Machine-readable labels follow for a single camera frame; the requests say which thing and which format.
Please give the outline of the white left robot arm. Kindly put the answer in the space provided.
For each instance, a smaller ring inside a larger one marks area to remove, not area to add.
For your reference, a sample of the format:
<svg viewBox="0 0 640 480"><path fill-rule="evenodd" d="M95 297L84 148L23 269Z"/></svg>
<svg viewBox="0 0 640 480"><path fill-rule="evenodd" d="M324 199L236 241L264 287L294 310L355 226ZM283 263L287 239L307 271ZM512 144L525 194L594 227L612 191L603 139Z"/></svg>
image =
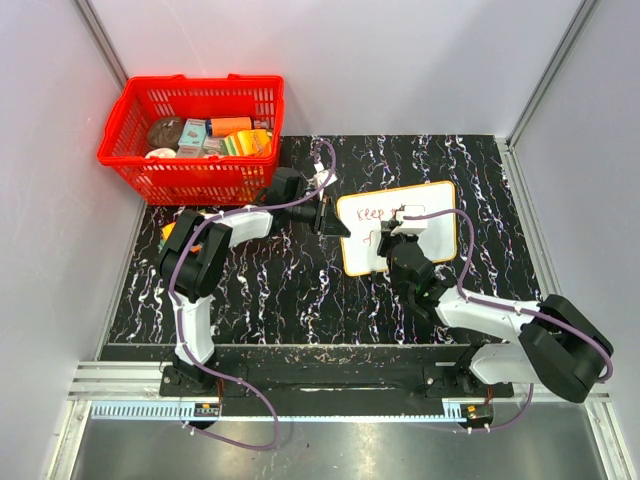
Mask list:
<svg viewBox="0 0 640 480"><path fill-rule="evenodd" d="M207 365L215 353L210 305L231 248L275 234L291 221L308 225L319 236L351 235L332 199L323 194L330 177L328 171L316 174L315 194L307 196L302 174L280 167L252 204L213 216L187 209L178 217L158 261L177 332L171 365L163 373L163 395L171 387L199 396L216 388L217 373Z"/></svg>

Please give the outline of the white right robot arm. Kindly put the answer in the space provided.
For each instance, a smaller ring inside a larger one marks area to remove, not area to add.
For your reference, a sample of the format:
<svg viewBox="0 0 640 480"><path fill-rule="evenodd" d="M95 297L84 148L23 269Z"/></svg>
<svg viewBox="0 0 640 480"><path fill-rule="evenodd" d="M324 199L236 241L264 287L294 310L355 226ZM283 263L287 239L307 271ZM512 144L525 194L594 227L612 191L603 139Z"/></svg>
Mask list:
<svg viewBox="0 0 640 480"><path fill-rule="evenodd" d="M455 277L438 276L418 243L410 220L381 224L377 253L404 305L445 327L497 338L470 347L444 370L446 390L476 396L501 383L541 384L556 396L581 403L612 372L613 346L566 298L519 302L470 292Z"/></svg>

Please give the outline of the yellow-framed whiteboard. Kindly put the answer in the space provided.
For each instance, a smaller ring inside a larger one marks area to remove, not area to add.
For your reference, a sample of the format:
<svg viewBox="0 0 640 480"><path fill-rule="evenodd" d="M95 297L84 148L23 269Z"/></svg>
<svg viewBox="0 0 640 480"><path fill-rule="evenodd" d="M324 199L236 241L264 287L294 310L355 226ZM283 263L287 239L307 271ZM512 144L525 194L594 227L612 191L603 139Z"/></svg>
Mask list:
<svg viewBox="0 0 640 480"><path fill-rule="evenodd" d="M441 181L409 187L346 195L338 199L339 219L350 230L341 240L343 268L356 277L387 269L386 260L377 255L381 223L389 221L403 208L411 216L428 215L456 207L455 186ZM457 254L457 223L452 213L420 223L418 244L434 263L452 260Z"/></svg>

